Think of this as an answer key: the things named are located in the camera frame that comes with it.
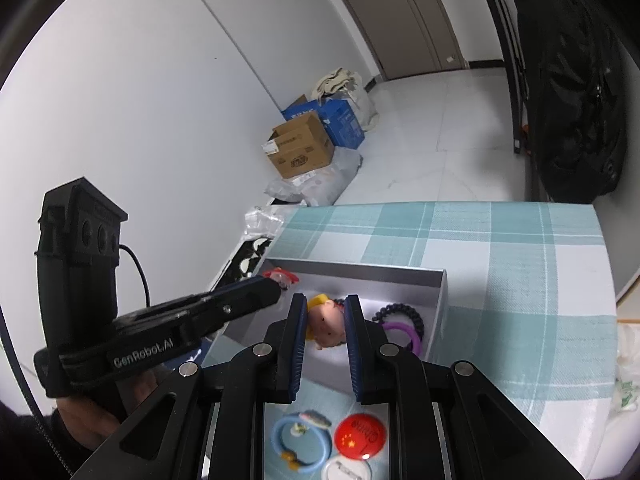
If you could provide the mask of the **left hand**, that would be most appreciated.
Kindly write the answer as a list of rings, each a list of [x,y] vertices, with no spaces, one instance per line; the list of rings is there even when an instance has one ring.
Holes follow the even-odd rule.
[[[137,408],[168,376],[159,365],[122,383],[128,413]],[[118,429],[120,422],[110,412],[89,399],[70,396],[56,400],[56,410],[70,436],[84,448],[95,450]]]

